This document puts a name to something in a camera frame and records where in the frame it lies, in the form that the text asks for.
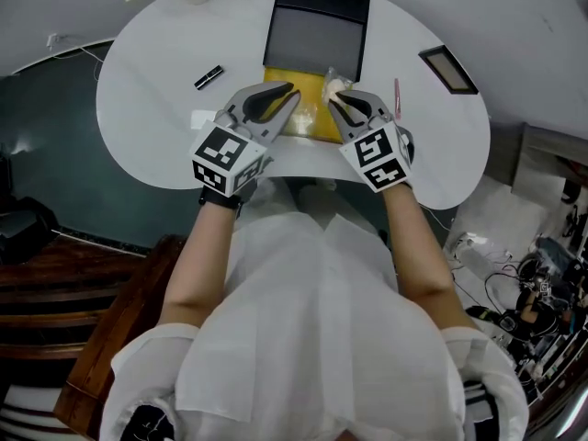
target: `person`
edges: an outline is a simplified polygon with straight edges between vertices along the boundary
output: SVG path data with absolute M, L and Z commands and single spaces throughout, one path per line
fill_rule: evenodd
M 413 190 L 381 197 L 393 262 L 335 191 L 297 204 L 264 179 L 237 220 L 204 187 L 159 322 L 112 360 L 100 439 L 522 439 L 525 394 Z
M 537 301 L 539 292 L 525 289 L 519 298 L 520 319 L 526 323 L 533 338 L 548 334 L 576 334 L 586 321 L 586 309 L 575 306 L 559 315 L 548 305 Z

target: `black wristband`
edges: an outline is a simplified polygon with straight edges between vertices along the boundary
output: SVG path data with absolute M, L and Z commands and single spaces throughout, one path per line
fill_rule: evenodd
M 217 206 L 221 206 L 222 208 L 238 210 L 241 208 L 243 202 L 241 198 L 237 195 L 232 195 L 230 198 L 223 196 L 221 193 L 216 192 L 214 189 L 209 187 L 203 187 L 202 193 L 200 193 L 200 199 L 198 200 L 198 204 L 200 206 L 204 206 L 205 203 L 210 202 L 212 204 L 216 204 Z

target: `black cable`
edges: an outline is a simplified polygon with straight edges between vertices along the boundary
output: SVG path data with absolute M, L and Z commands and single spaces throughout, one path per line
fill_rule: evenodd
M 516 273 L 516 276 L 518 277 L 518 269 L 516 269 L 516 266 L 515 266 L 515 265 L 513 265 L 513 264 L 511 264 L 511 263 L 509 263 L 508 265 L 504 265 L 504 266 L 503 266 L 503 271 L 504 271 L 504 270 L 505 270 L 507 267 L 509 267 L 509 266 L 510 266 L 510 267 L 511 267 L 511 268 L 514 270 L 514 272 Z
M 463 287 L 461 287 L 458 282 L 456 281 L 456 277 L 454 276 L 453 273 L 451 273 L 451 276 L 453 277 L 453 284 L 455 284 L 458 288 L 460 288 L 462 291 L 464 291 L 466 294 L 468 294 L 469 298 L 472 299 L 474 302 L 476 302 L 480 307 L 484 307 L 483 305 L 481 305 L 477 300 L 475 300 L 471 294 L 469 294 L 469 292 L 467 292 Z
M 494 306 L 494 308 L 496 309 L 496 311 L 502 315 L 503 313 L 498 310 L 498 307 L 496 307 L 496 304 L 494 303 L 494 301 L 490 297 L 490 293 L 488 292 L 488 281 L 493 276 L 506 276 L 506 277 L 511 277 L 512 279 L 516 279 L 517 281 L 520 281 L 520 280 L 516 276 L 507 275 L 506 273 L 501 273 L 499 271 L 497 271 L 496 273 L 492 273 L 491 275 L 489 275 L 488 277 L 486 277 L 486 280 L 484 281 L 484 289 L 486 290 L 486 296 L 488 296 L 488 300 L 492 303 L 492 305 Z
M 504 265 L 504 264 L 506 264 L 506 263 L 510 263 L 512 259 L 513 259 L 513 258 L 512 258 L 511 256 L 509 256 L 509 257 L 506 259 L 506 261 L 501 261 L 501 262 L 499 262 L 499 261 L 495 261 L 494 263 L 495 263 L 496 265 Z

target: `wooden furniture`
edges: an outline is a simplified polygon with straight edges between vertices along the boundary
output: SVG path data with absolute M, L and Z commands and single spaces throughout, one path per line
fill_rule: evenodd
M 58 237 L 0 267 L 0 360 L 75 359 L 143 259 Z
M 129 341 L 153 327 L 175 262 L 183 247 L 164 237 L 102 315 L 55 405 L 55 416 L 76 433 L 97 439 L 104 403 L 112 385 L 112 357 Z
M 56 388 L 143 261 L 59 236 L 25 264 L 0 266 L 1 433 L 78 438 L 52 413 Z

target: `white table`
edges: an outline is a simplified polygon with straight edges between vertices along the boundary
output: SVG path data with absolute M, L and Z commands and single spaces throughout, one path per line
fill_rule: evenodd
M 190 6 L 157 0 L 114 41 L 100 73 L 98 124 L 119 165 L 148 185 L 201 187 L 188 148 L 197 132 L 192 111 L 220 109 L 240 88 L 261 83 L 274 0 L 209 0 Z M 413 189 L 433 209 L 460 204 L 480 181 L 490 126 L 480 95 L 451 95 L 418 53 L 442 42 L 387 0 L 371 0 L 361 81 L 354 88 L 394 107 L 401 83 L 401 125 L 414 137 Z M 194 87 L 216 65 L 225 73 L 202 91 Z M 268 176 L 315 176 L 360 181 L 338 145 L 280 136 Z

